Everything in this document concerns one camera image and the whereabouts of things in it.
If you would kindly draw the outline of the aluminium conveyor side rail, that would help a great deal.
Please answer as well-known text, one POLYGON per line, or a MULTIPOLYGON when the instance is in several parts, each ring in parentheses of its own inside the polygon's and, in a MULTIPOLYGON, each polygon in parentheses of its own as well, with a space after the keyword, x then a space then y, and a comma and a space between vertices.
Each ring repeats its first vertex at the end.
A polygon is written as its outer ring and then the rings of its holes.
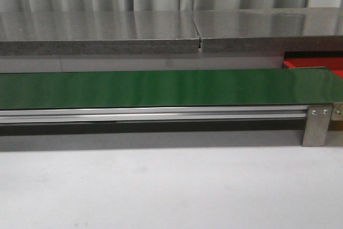
POLYGON ((2 110, 1 124, 303 118, 307 110, 307 105, 19 109, 2 110))

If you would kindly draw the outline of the green conveyor belt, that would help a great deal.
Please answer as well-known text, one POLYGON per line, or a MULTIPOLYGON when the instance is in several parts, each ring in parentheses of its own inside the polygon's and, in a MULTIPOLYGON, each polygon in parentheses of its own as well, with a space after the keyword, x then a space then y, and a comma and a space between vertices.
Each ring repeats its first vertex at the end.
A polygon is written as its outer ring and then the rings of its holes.
POLYGON ((1 109, 333 104, 322 68, 1 74, 1 109))

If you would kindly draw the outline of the red plastic tray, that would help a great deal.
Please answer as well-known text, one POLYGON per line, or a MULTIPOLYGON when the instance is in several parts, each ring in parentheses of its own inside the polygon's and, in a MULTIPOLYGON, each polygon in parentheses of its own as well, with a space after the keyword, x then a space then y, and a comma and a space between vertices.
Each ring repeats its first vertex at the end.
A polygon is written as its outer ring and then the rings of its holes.
POLYGON ((325 67, 342 78, 342 57, 293 57, 283 61, 284 68, 325 67))

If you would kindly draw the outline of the steel end bracket plate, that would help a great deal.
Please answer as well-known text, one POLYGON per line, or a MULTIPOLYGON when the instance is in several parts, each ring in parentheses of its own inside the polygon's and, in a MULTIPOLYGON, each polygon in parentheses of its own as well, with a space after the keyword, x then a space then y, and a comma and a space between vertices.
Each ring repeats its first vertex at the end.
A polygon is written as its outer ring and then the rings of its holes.
POLYGON ((332 121, 342 121, 343 120, 343 102, 336 102, 332 106, 332 121))

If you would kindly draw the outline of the right grey stone shelf slab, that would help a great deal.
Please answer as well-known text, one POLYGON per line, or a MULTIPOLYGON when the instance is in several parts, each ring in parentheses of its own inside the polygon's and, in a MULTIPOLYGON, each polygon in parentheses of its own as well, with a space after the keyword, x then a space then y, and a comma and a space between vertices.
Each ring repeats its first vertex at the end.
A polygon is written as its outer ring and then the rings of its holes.
POLYGON ((194 11, 204 53, 341 51, 342 9, 194 11))

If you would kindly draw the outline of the grey stone shelf slab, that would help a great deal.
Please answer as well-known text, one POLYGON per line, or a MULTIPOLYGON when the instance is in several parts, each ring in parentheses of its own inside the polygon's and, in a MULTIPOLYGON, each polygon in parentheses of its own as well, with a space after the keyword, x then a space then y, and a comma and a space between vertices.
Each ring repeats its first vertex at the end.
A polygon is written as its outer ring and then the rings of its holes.
POLYGON ((194 54, 188 12, 2 12, 1 55, 194 54))
POLYGON ((204 53, 341 51, 342 9, 194 11, 204 53))

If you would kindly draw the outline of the steel conveyor support bracket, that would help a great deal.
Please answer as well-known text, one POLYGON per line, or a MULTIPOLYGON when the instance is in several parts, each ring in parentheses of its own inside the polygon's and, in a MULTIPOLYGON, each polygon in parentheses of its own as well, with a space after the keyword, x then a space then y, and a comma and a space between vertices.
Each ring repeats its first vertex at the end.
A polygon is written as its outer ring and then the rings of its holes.
POLYGON ((303 147, 322 147, 332 115, 331 105, 309 106, 303 134, 303 147))

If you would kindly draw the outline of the left grey stone shelf slab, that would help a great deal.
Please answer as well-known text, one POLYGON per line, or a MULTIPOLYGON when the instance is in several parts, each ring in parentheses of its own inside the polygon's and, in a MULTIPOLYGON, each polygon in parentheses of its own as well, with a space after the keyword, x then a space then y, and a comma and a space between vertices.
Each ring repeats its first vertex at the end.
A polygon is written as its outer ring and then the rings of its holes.
POLYGON ((2 12, 1 55, 194 54, 188 12, 2 12))

